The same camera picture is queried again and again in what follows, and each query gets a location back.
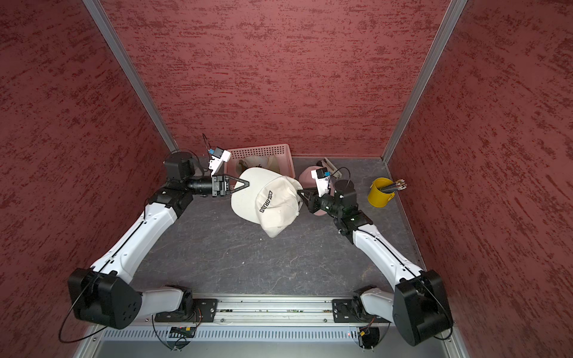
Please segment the pink baseball cap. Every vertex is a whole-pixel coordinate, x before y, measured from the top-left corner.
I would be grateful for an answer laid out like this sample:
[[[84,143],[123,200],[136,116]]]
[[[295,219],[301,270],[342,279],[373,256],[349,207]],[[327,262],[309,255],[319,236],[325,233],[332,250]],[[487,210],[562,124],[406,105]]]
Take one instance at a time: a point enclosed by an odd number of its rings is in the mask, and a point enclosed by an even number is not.
[[[311,177],[311,172],[318,169],[319,166],[309,166],[300,174],[298,181],[303,189],[316,189],[316,182]]]

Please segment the cream baseball cap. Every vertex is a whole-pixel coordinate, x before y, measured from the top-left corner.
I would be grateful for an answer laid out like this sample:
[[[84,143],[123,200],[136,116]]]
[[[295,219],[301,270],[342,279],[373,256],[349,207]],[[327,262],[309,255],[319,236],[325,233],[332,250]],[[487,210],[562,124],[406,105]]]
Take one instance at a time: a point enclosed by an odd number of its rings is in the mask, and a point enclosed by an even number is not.
[[[258,167],[247,169],[239,179],[239,190],[231,196],[237,216],[258,224],[271,238],[297,219],[302,206],[297,180]]]

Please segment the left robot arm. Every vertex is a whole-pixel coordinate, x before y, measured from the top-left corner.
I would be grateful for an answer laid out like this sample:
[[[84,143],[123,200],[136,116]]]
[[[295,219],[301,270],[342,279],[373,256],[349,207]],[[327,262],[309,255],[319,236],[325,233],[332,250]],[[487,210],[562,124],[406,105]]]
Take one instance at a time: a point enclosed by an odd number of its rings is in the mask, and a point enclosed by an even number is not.
[[[119,241],[89,268],[77,268],[68,279],[76,319],[105,328],[124,329],[133,321],[165,313],[180,320],[195,316],[190,289],[167,286],[138,292],[131,281],[143,259],[197,196],[224,197],[236,192],[229,175],[218,173],[231,152],[209,151],[209,173],[190,152],[175,152],[164,161],[166,183],[145,204],[139,219]]]

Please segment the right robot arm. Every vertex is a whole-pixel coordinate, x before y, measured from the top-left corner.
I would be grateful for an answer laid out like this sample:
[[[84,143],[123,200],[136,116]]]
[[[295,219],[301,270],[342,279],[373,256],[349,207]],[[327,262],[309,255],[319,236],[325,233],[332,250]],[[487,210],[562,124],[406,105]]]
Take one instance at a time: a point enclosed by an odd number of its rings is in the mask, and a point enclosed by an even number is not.
[[[454,320],[443,279],[412,263],[387,241],[358,206],[353,183],[336,183],[331,193],[300,189],[298,195],[311,213],[330,216],[339,233],[360,249],[392,285],[392,292],[373,287],[358,293],[356,313],[395,325],[411,346],[440,334],[453,333]]]

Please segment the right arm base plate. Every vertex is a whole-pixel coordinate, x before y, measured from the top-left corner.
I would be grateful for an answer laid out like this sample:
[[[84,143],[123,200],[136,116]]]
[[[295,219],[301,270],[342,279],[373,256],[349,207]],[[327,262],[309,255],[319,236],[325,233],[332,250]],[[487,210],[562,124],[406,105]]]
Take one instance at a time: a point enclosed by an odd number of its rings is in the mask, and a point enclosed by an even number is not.
[[[367,313],[358,298],[333,299],[331,304],[335,323],[356,323],[363,325],[367,325],[370,322],[388,323],[388,320],[380,316]]]

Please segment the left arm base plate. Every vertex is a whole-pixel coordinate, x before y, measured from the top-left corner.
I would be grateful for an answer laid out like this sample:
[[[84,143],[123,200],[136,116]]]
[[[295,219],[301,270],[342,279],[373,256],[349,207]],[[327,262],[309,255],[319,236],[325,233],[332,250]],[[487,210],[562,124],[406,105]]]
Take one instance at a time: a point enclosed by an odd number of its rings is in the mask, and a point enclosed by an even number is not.
[[[163,312],[155,315],[156,322],[207,322],[212,323],[219,301],[215,298],[194,298],[186,300],[180,307],[172,312]]]

